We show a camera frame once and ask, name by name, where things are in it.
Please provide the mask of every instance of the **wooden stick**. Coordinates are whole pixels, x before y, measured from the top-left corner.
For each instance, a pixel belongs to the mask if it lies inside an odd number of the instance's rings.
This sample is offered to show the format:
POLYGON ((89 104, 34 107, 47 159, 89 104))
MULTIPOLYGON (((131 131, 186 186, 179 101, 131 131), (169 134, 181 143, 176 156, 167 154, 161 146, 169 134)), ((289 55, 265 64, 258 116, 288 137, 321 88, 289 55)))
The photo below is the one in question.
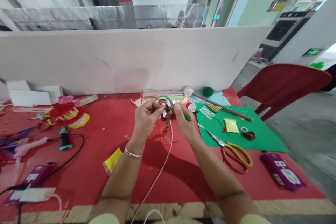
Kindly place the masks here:
POLYGON ((193 95, 193 96, 196 96, 196 97, 198 97, 198 98, 200 98, 200 99, 202 99, 202 100, 204 100, 204 101, 206 101, 206 102, 209 102, 209 103, 211 103, 211 104, 213 104, 213 105, 219 106, 219 107, 221 107, 222 109, 225 109, 226 111, 229 111, 229 112, 235 114, 236 116, 243 117, 243 118, 245 118, 245 119, 248 120, 248 121, 253 121, 253 118, 248 117, 247 115, 244 115, 244 114, 242 114, 242 113, 239 113, 239 112, 237 112, 237 111, 235 111, 235 110, 232 110, 232 109, 230 109, 230 108, 228 108, 228 107, 224 107, 224 106, 222 106, 222 105, 220 105, 220 104, 218 104, 218 103, 216 103, 216 102, 214 102, 214 101, 211 101, 211 100, 209 100, 209 99, 207 99, 207 98, 205 98, 205 97, 203 97, 203 96, 201 96, 201 95, 199 95, 199 94, 196 94, 195 92, 194 92, 192 95, 193 95))

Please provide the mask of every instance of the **green exit sign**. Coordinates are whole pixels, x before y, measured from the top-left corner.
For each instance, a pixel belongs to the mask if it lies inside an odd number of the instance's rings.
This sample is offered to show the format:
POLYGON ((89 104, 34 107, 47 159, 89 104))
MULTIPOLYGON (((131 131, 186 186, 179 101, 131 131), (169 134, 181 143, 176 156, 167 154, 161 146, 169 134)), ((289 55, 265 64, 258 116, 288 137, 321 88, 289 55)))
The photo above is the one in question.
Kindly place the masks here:
POLYGON ((303 56, 314 56, 322 52, 324 48, 310 48, 303 56))

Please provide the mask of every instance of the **gray floor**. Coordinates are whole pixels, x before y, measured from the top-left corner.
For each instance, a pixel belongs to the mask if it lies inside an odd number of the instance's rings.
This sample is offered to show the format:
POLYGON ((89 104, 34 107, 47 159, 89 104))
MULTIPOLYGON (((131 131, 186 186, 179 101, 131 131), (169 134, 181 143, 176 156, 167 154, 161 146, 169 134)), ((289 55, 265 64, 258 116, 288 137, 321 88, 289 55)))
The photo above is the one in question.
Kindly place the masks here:
MULTIPOLYGON (((261 70, 247 64, 232 87, 238 92, 261 70)), ((256 109, 260 103, 242 97, 256 109)), ((336 95, 307 95, 265 121, 290 149, 289 155, 336 204, 336 95)), ((273 223, 336 223, 336 216, 269 216, 273 223)))

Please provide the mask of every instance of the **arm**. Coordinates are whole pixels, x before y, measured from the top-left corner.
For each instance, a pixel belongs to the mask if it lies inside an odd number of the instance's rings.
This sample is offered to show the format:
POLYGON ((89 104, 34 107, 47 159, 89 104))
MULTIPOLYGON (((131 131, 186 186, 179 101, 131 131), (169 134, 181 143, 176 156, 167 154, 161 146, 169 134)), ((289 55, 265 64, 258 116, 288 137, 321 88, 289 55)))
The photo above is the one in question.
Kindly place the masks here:
POLYGON ((177 125, 182 135, 189 141, 199 167, 217 198, 220 209, 228 224, 239 224, 247 214, 264 218, 243 186, 226 165, 204 143, 195 129, 195 123, 186 121, 184 113, 193 114, 184 106, 175 105, 177 125))
MULTIPOLYGON (((146 139, 164 110, 157 104, 153 105, 158 97, 160 95, 151 98, 135 111, 134 130, 127 144, 127 150, 136 155, 144 152, 146 139), (159 109, 152 114, 153 107, 154 109, 159 107, 159 109)), ((112 213, 119 223, 125 223, 140 164, 141 158, 128 156, 126 152, 122 154, 103 189, 94 217, 103 213, 112 213)))

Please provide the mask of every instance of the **sleeve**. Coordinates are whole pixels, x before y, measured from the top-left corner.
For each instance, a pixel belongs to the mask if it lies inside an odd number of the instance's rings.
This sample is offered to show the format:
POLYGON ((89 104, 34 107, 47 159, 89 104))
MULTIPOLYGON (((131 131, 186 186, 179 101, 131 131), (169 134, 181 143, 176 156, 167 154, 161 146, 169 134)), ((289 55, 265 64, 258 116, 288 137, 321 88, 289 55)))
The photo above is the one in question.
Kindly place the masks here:
POLYGON ((268 220, 259 215, 245 215, 239 224, 271 224, 268 220))
POLYGON ((119 224, 119 221, 115 215, 103 213, 93 218, 89 224, 119 224))

